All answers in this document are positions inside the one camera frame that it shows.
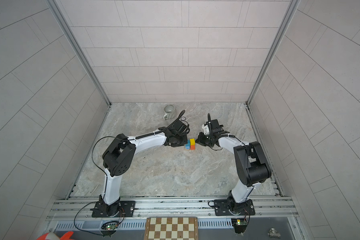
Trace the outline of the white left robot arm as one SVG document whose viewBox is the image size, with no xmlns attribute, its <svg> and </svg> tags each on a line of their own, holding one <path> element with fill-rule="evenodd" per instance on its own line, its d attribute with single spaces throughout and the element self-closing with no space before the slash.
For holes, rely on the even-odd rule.
<svg viewBox="0 0 360 240">
<path fill-rule="evenodd" d="M 168 127 L 137 137 L 119 134 L 102 155 L 105 168 L 105 187 L 102 200 L 111 206 L 120 200 L 122 175 L 130 168 L 135 154 L 158 146 L 182 147 L 188 143 L 188 123 L 174 121 Z"/>
</svg>

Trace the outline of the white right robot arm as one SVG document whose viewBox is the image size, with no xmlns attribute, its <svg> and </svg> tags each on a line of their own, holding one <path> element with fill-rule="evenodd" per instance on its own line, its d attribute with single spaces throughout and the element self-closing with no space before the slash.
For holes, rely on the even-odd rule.
<svg viewBox="0 0 360 240">
<path fill-rule="evenodd" d="M 211 149 L 218 146 L 234 154 L 239 180 L 229 193 L 228 204 L 230 211 L 237 213 L 250 205 L 251 192 L 269 179 L 272 171 L 259 142 L 243 142 L 223 127 L 217 119 L 208 118 L 196 143 Z"/>
</svg>

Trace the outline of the striped ceramic mug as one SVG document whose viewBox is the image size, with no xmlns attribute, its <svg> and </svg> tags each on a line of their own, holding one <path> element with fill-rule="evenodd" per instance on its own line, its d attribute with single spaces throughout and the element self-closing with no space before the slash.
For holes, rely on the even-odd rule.
<svg viewBox="0 0 360 240">
<path fill-rule="evenodd" d="M 177 115 L 176 108 L 173 105 L 166 105 L 164 107 L 164 116 L 163 116 L 164 120 L 173 119 L 176 117 L 176 115 Z"/>
</svg>

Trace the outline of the chessboard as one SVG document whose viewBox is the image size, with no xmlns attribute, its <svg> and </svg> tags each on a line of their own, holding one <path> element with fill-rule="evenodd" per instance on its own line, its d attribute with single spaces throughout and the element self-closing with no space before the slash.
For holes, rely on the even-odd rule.
<svg viewBox="0 0 360 240">
<path fill-rule="evenodd" d="M 198 240 L 195 217 L 148 218 L 144 240 Z"/>
</svg>

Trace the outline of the right controller board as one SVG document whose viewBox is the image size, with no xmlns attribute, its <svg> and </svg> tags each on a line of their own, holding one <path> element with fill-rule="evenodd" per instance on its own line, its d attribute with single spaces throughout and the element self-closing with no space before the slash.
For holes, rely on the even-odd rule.
<svg viewBox="0 0 360 240">
<path fill-rule="evenodd" d="M 231 219 L 231 222 L 236 234 L 244 234 L 249 224 L 249 221 L 246 218 Z"/>
</svg>

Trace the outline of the controller board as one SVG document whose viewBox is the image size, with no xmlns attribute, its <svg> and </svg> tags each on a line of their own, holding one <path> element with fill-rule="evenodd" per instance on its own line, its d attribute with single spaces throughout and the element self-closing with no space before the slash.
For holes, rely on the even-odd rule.
<svg viewBox="0 0 360 240">
<path fill-rule="evenodd" d="M 119 221 L 110 221 L 110 222 L 106 222 L 101 226 L 101 233 L 104 236 L 111 236 L 113 235 L 118 227 L 119 227 L 120 222 Z"/>
<path fill-rule="evenodd" d="M 249 224 L 249 221 L 246 218 L 231 219 L 231 222 L 236 234 L 244 234 Z"/>
</svg>

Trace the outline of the left controller board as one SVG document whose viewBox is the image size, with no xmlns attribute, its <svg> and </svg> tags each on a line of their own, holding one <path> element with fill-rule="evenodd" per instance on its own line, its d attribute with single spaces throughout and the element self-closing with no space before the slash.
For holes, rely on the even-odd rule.
<svg viewBox="0 0 360 240">
<path fill-rule="evenodd" d="M 111 236 L 113 235 L 118 227 L 119 227 L 120 222 L 119 221 L 110 221 L 110 222 L 106 222 L 101 226 L 101 233 L 104 236 Z"/>
</svg>

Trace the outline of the small metal object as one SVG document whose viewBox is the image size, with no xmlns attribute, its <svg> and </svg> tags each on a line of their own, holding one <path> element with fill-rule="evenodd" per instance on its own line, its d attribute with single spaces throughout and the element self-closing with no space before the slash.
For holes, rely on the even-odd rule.
<svg viewBox="0 0 360 240">
<path fill-rule="evenodd" d="M 281 239 L 281 234 L 275 228 L 271 228 L 268 231 L 268 236 L 270 238 Z"/>
</svg>

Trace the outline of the red object at bottom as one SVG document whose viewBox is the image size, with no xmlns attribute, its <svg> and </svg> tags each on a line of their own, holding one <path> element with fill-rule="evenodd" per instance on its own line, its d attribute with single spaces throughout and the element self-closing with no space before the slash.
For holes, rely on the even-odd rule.
<svg viewBox="0 0 360 240">
<path fill-rule="evenodd" d="M 59 237 L 55 233 L 50 232 L 38 237 L 37 240 L 73 240 L 71 239 L 73 234 L 73 231 L 69 231 Z"/>
</svg>

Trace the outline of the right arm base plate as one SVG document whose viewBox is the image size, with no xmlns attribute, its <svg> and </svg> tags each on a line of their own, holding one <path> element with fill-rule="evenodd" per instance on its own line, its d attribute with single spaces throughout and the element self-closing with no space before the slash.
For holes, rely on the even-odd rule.
<svg viewBox="0 0 360 240">
<path fill-rule="evenodd" d="M 256 214 L 253 201 L 251 199 L 236 203 L 234 199 L 214 200 L 212 208 L 216 216 L 254 216 Z"/>
</svg>

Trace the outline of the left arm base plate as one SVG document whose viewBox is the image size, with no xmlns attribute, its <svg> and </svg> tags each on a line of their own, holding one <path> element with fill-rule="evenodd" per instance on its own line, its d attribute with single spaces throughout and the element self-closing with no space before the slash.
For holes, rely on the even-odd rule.
<svg viewBox="0 0 360 240">
<path fill-rule="evenodd" d="M 90 210 L 92 211 L 92 218 L 123 218 L 133 216 L 135 205 L 135 201 L 116 201 L 107 205 L 103 200 L 100 200 Z"/>
</svg>

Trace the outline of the aluminium front rail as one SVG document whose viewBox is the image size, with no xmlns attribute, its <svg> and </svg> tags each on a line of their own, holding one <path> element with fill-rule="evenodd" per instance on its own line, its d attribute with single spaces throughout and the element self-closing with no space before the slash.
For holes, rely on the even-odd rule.
<svg viewBox="0 0 360 240">
<path fill-rule="evenodd" d="M 242 212 L 229 210 L 226 198 L 218 197 L 158 197 L 123 198 L 119 204 L 128 220 L 149 217 L 296 217 L 298 211 L 290 197 L 255 196 Z M 47 214 L 48 221 L 106 220 L 96 198 L 70 198 L 54 202 Z"/>
</svg>

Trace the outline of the aluminium corner frame post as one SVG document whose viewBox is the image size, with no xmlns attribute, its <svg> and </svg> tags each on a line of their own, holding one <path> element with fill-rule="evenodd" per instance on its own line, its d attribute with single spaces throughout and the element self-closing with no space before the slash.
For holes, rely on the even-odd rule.
<svg viewBox="0 0 360 240">
<path fill-rule="evenodd" d="M 261 85 L 261 83 L 262 83 L 262 81 L 263 81 L 263 79 L 264 79 L 264 77 L 265 77 L 265 75 L 267 73 L 267 70 L 268 70 L 268 68 L 269 68 L 269 66 L 270 66 L 270 64 L 271 64 L 271 62 L 273 60 L 273 57 L 275 56 L 276 51 L 277 51 L 277 49 L 278 49 L 278 47 L 279 47 L 279 45 L 280 45 L 286 31 L 288 29 L 288 26 L 289 26 L 294 14 L 295 14 L 297 8 L 298 8 L 299 3 L 300 3 L 299 0 L 292 0 L 290 2 L 289 6 L 287 8 L 286 14 L 285 14 L 285 16 L 284 16 L 284 18 L 283 18 L 283 20 L 281 22 L 281 25 L 280 25 L 280 27 L 279 27 L 279 29 L 277 31 L 275 39 L 274 39 L 274 41 L 273 41 L 273 43 L 271 45 L 269 53 L 268 53 L 268 55 L 266 57 L 266 60 L 265 60 L 265 62 L 263 64 L 263 66 L 261 68 L 261 71 L 260 71 L 260 73 L 258 75 L 258 78 L 257 78 L 257 80 L 255 82 L 254 88 L 251 91 L 251 94 L 250 94 L 249 99 L 247 101 L 247 106 L 250 106 L 251 103 L 254 101 L 255 95 L 256 95 L 257 91 L 259 90 L 259 88 L 260 88 L 260 85 Z"/>
</svg>

